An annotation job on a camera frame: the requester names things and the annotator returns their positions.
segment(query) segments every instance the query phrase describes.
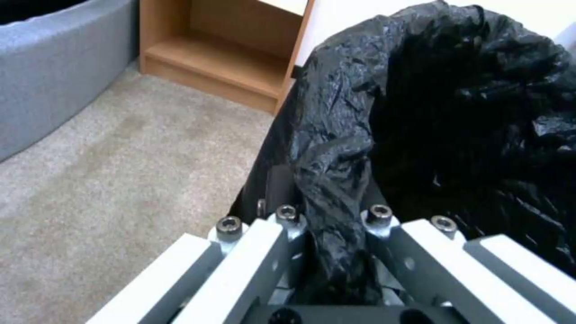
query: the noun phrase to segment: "wooden cabinet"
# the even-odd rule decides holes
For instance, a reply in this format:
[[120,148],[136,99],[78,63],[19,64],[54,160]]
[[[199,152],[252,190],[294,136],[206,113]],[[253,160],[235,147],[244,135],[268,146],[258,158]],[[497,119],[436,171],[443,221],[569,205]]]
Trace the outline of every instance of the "wooden cabinet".
[[141,0],[140,71],[275,114],[313,6],[299,1]]

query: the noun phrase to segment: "carpet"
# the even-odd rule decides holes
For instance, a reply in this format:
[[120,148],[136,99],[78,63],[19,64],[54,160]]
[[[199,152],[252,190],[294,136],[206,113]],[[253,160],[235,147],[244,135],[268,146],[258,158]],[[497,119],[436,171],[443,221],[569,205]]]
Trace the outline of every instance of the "carpet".
[[0,323],[88,320],[234,201],[272,116],[131,65],[0,164]]

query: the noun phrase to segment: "garbage bag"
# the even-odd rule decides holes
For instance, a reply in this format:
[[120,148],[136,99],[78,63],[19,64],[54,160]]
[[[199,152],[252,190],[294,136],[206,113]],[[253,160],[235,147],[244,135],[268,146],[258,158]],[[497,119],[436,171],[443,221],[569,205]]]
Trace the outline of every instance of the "garbage bag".
[[377,16],[314,49],[230,213],[253,221],[290,164],[315,249],[308,303],[377,304],[359,202],[371,177],[400,221],[443,214],[505,233],[571,276],[576,65],[480,6]]
[[86,0],[0,0],[0,25],[43,16]]

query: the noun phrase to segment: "hex socket bolt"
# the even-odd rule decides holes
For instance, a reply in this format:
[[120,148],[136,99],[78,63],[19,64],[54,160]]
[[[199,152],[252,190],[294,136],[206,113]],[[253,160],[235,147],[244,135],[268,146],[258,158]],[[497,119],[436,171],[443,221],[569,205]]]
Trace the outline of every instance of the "hex socket bolt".
[[372,205],[368,209],[366,222],[370,225],[388,226],[392,221],[392,210],[386,205]]
[[430,219],[432,226],[436,227],[437,230],[444,233],[449,239],[454,239],[456,232],[458,231],[458,225],[452,219],[442,216],[436,215],[432,216]]
[[226,216],[216,223],[218,239],[233,242],[242,237],[242,221],[236,216]]
[[298,224],[300,217],[294,206],[281,205],[276,209],[276,221],[280,224],[291,226]]

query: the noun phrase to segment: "gray fabric bed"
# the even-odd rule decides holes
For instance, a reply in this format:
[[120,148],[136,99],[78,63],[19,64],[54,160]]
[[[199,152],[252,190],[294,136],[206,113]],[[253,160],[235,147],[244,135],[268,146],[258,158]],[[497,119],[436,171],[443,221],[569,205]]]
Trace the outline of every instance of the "gray fabric bed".
[[0,26],[0,161],[96,98],[138,52],[138,0],[89,0]]

